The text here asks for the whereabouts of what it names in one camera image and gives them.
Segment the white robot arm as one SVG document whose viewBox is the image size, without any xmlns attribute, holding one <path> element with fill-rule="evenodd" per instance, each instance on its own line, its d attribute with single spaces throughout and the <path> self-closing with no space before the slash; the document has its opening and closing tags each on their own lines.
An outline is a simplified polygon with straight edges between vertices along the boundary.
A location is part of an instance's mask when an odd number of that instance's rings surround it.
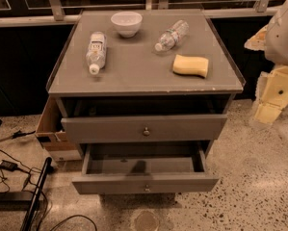
<svg viewBox="0 0 288 231">
<path fill-rule="evenodd" d="M 254 114 L 258 122 L 272 124 L 288 105 L 288 0 L 244 47 L 263 51 L 265 58 L 275 65 L 270 73 L 262 72 L 258 79 Z"/>
</svg>

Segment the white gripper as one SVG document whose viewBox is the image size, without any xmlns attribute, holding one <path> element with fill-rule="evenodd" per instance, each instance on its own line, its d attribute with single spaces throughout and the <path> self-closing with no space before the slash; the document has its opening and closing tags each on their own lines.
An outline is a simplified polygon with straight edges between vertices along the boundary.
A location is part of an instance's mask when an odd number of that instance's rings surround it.
<svg viewBox="0 0 288 231">
<path fill-rule="evenodd" d="M 272 124 L 288 105 L 288 65 L 277 64 L 267 77 L 267 84 L 259 98 L 254 118 Z"/>
</svg>

